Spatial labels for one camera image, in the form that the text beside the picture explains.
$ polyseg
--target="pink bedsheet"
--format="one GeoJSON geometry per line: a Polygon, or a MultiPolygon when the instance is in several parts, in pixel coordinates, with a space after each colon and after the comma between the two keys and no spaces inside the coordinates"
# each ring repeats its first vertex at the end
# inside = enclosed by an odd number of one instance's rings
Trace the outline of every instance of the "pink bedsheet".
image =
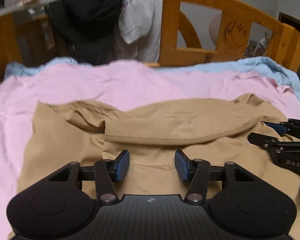
{"type": "Polygon", "coordinates": [[[60,64],[34,77],[9,78],[0,85],[0,240],[10,232],[5,209],[15,194],[38,101],[61,104],[92,99],[126,111],[163,100],[232,100],[244,93],[255,93],[287,118],[300,119],[300,103],[293,91],[254,72],[158,73],[135,61],[117,61],[98,68],[60,64]]]}

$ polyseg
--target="bed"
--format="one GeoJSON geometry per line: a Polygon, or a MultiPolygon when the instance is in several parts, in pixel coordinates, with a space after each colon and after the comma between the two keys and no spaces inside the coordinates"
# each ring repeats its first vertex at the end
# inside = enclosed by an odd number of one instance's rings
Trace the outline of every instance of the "bed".
{"type": "MultiPolygon", "coordinates": [[[[42,24],[48,22],[49,18],[44,16],[16,28],[11,14],[4,16],[4,19],[0,18],[0,83],[9,61],[23,63],[17,45],[18,35],[26,35],[31,30],[40,36],[43,34],[42,24]],[[9,29],[8,32],[3,31],[3,23],[9,29]]],[[[153,71],[131,61],[120,61],[100,68],[59,64],[54,68],[47,68],[35,77],[10,78],[2,82],[0,240],[4,239],[10,230],[4,209],[15,194],[16,180],[22,168],[22,153],[32,134],[32,116],[37,101],[61,104],[80,99],[93,99],[126,111],[171,99],[213,97],[230,100],[238,94],[256,93],[271,101],[287,117],[300,119],[300,102],[293,86],[279,84],[255,72],[202,73],[190,70],[191,66],[196,64],[210,63],[202,65],[202,68],[217,68],[218,63],[213,62],[244,58],[252,22],[272,30],[271,41],[266,51],[266,56],[272,59],[271,62],[297,72],[300,67],[300,33],[293,27],[282,24],[237,0],[163,0],[159,62],[146,64],[156,70],[163,67],[179,69],[176,67],[188,66],[185,72],[153,71]],[[181,2],[196,3],[223,11],[215,51],[201,48],[195,29],[179,9],[181,2]],[[181,32],[187,48],[177,48],[178,31],[181,32]],[[235,82],[229,83],[229,77],[235,82]]],[[[39,58],[38,61],[48,61],[58,54],[59,49],[57,42],[50,47],[46,46],[46,58],[39,58]]],[[[245,61],[244,64],[251,65],[251,62],[245,61]]],[[[296,196],[295,201],[300,203],[300,195],[296,196]]],[[[298,219],[298,225],[293,228],[292,233],[300,240],[300,234],[298,235],[300,217],[298,219]]]]}

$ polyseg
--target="metal pivot screw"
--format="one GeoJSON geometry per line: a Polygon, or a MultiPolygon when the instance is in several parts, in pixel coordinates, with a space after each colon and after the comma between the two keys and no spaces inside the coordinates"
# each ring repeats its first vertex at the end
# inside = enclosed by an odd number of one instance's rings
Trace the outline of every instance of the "metal pivot screw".
{"type": "Polygon", "coordinates": [[[203,199],[203,197],[200,194],[197,193],[192,193],[190,195],[187,196],[187,199],[190,200],[191,202],[199,202],[203,199]]]}
{"type": "Polygon", "coordinates": [[[101,195],[100,199],[103,201],[103,202],[106,202],[106,203],[109,203],[109,202],[112,202],[116,199],[115,195],[111,194],[111,193],[107,193],[107,194],[103,194],[101,195]]]}

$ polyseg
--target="blue gripper pad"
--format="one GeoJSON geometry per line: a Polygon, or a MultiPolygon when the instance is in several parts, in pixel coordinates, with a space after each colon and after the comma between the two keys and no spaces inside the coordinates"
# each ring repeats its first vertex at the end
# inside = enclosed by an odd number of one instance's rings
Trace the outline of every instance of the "blue gripper pad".
{"type": "Polygon", "coordinates": [[[123,180],[129,168],[129,163],[130,163],[130,154],[128,151],[126,151],[123,157],[121,158],[121,160],[118,162],[117,171],[115,172],[116,181],[114,182],[121,182],[123,180]]]}
{"type": "Polygon", "coordinates": [[[179,173],[179,176],[183,182],[189,181],[189,171],[187,168],[187,162],[181,157],[180,153],[176,151],[174,155],[174,165],[179,173]]]}
{"type": "Polygon", "coordinates": [[[280,136],[286,134],[288,132],[288,129],[285,128],[282,124],[277,123],[271,123],[271,122],[264,122],[267,126],[274,129],[280,136]]]}

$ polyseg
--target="light blue blanket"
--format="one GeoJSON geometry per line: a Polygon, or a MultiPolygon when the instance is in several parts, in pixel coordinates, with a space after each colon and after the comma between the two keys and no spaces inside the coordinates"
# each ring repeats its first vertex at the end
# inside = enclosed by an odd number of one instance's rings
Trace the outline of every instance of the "light blue blanket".
{"type": "MultiPolygon", "coordinates": [[[[39,67],[26,67],[21,63],[11,62],[7,64],[6,71],[4,72],[4,79],[10,76],[16,76],[16,77],[35,76],[45,68],[50,67],[52,65],[61,64],[61,63],[78,65],[78,62],[71,57],[55,57],[54,59],[50,60],[48,63],[44,65],[40,65],[39,67]]],[[[79,64],[79,65],[85,67],[92,67],[92,65],[90,64],[79,64]]]]}
{"type": "Polygon", "coordinates": [[[253,57],[240,59],[238,61],[206,63],[189,67],[156,68],[156,71],[200,71],[204,73],[219,73],[223,70],[238,72],[254,71],[261,76],[272,78],[279,85],[292,87],[300,101],[300,80],[298,75],[295,72],[277,64],[269,57],[253,57]]]}
{"type": "MultiPolygon", "coordinates": [[[[60,63],[78,64],[74,58],[70,57],[56,57],[47,64],[36,68],[26,67],[20,63],[12,62],[7,65],[4,78],[8,78],[9,76],[34,76],[41,72],[44,68],[60,63]]],[[[79,65],[92,67],[90,64],[79,65]]],[[[155,68],[155,70],[181,72],[200,71],[205,73],[219,73],[223,70],[238,72],[248,72],[252,70],[262,76],[273,78],[279,85],[287,85],[292,87],[298,100],[300,101],[300,80],[298,75],[293,71],[277,64],[268,57],[253,57],[240,59],[238,61],[206,63],[189,67],[155,68]]]]}

